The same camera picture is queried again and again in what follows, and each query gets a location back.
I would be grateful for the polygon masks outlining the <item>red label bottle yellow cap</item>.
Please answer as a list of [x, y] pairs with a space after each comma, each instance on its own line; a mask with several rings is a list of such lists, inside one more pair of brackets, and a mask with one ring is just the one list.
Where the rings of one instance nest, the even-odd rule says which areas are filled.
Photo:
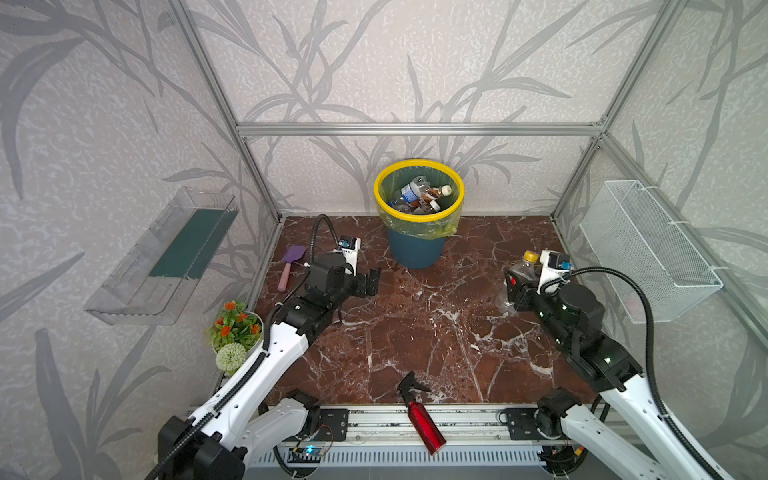
[[510, 303], [520, 301], [530, 291], [536, 291], [539, 283], [536, 270], [538, 260], [537, 253], [527, 250], [520, 261], [506, 270], [507, 298]]

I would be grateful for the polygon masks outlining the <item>blue label water bottle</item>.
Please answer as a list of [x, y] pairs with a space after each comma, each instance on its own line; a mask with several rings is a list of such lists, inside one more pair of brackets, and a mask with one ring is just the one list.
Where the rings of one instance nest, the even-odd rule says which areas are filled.
[[416, 176], [400, 189], [400, 198], [410, 205], [417, 205], [429, 188], [430, 183], [425, 176]]

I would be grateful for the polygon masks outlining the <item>brown coffee bottle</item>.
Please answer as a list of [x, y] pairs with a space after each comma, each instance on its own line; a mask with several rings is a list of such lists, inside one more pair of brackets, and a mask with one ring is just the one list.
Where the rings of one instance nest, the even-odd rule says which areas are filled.
[[440, 198], [450, 197], [453, 193], [453, 189], [450, 185], [427, 187], [423, 191], [423, 198], [427, 202], [436, 201]]

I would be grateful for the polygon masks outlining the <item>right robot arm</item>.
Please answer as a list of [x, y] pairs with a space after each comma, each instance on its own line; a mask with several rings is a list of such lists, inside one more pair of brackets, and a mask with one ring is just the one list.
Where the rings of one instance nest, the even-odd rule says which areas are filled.
[[532, 312], [574, 371], [616, 411], [643, 444], [627, 441], [564, 388], [539, 400], [538, 428], [547, 438], [565, 437], [583, 446], [622, 479], [727, 479], [723, 468], [666, 406], [654, 367], [654, 318], [639, 285], [610, 268], [639, 296], [646, 317], [645, 361], [639, 363], [602, 330], [604, 305], [575, 277], [589, 268], [560, 270], [543, 280], [508, 269], [507, 299]]

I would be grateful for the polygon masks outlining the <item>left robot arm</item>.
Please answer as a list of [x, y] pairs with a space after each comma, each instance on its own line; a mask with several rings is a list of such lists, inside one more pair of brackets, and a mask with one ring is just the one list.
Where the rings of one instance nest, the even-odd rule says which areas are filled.
[[334, 250], [311, 254], [302, 280], [268, 313], [260, 347], [231, 379], [189, 418], [173, 416], [162, 427], [149, 478], [241, 479], [252, 461], [282, 441], [315, 431], [318, 401], [301, 391], [272, 409], [259, 408], [348, 298], [378, 291], [380, 269], [357, 269], [360, 238], [333, 240]]

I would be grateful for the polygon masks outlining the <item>yellow-green bin liner bag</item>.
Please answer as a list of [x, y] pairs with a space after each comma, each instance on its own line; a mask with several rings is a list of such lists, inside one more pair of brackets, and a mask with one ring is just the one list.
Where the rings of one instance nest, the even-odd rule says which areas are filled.
[[[430, 187], [450, 185], [450, 197], [417, 205], [400, 198], [400, 189], [414, 177], [425, 176]], [[431, 160], [412, 159], [390, 165], [374, 182], [374, 197], [379, 216], [387, 228], [422, 240], [436, 240], [457, 232], [465, 200], [465, 185], [452, 168]]]

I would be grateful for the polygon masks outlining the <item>teal bin with yellow rim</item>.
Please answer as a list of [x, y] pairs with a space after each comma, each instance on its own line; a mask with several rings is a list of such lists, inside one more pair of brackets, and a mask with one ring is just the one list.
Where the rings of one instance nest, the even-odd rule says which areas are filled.
[[425, 269], [438, 261], [447, 238], [458, 232], [465, 186], [442, 163], [410, 159], [379, 173], [374, 196], [394, 259], [406, 268]]

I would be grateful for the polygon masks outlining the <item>purple toy shovel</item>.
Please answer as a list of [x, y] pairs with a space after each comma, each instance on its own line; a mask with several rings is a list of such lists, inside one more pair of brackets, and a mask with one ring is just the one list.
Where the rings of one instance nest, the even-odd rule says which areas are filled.
[[279, 279], [277, 290], [280, 293], [286, 292], [290, 280], [292, 265], [300, 262], [306, 253], [306, 247], [303, 245], [290, 245], [282, 257], [283, 270]]

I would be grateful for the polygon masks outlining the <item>artificial flower pot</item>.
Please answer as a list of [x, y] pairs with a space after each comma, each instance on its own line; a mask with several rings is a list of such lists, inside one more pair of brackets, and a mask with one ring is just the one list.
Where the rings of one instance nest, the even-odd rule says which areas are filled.
[[217, 368], [233, 375], [260, 344], [263, 332], [261, 317], [250, 312], [245, 303], [227, 302], [206, 331], [208, 343], [216, 354]]

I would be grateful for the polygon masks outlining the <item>red spray bottle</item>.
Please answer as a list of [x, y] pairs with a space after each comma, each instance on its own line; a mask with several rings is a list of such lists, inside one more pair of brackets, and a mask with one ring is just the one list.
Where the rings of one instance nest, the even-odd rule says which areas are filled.
[[412, 390], [427, 393], [431, 391], [428, 386], [417, 380], [414, 371], [408, 372], [399, 382], [397, 392], [402, 397], [404, 406], [407, 409], [408, 418], [428, 453], [430, 455], [435, 455], [446, 444], [446, 439], [433, 421], [426, 407], [416, 400]]

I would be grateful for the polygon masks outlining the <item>green circuit board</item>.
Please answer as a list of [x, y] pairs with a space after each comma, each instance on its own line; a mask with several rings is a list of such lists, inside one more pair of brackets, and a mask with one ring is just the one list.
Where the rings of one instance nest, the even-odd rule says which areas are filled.
[[287, 464], [319, 464], [328, 454], [330, 448], [331, 445], [329, 443], [292, 445], [287, 448], [283, 458]]

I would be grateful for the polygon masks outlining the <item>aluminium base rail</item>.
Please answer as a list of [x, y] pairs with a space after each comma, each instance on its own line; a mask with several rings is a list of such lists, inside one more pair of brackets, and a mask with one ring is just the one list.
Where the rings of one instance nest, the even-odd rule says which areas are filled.
[[[604, 397], [647, 447], [666, 451], [680, 444], [669, 423], [673, 415], [661, 413], [652, 399], [630, 398], [627, 392], [617, 391]], [[426, 411], [450, 445], [570, 440], [592, 449], [626, 443], [590, 406], [573, 401], [564, 391], [541, 399], [536, 406], [429, 404]], [[290, 398], [253, 418], [241, 437], [262, 451], [293, 437], [311, 437], [315, 431], [328, 432], [330, 441], [366, 445], [419, 438], [402, 405], [331, 405], [310, 414]]]

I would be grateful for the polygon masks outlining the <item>clear acrylic wall shelf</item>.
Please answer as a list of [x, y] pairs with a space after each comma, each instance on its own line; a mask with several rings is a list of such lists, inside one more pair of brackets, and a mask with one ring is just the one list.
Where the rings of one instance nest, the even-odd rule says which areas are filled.
[[180, 188], [84, 311], [112, 326], [175, 324], [238, 213], [233, 194]]

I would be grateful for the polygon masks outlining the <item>aluminium frame crossbar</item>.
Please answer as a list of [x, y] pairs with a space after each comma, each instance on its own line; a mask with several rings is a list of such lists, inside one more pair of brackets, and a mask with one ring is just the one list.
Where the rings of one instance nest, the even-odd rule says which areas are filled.
[[242, 137], [260, 136], [597, 136], [599, 124], [579, 122], [512, 123], [242, 123]]

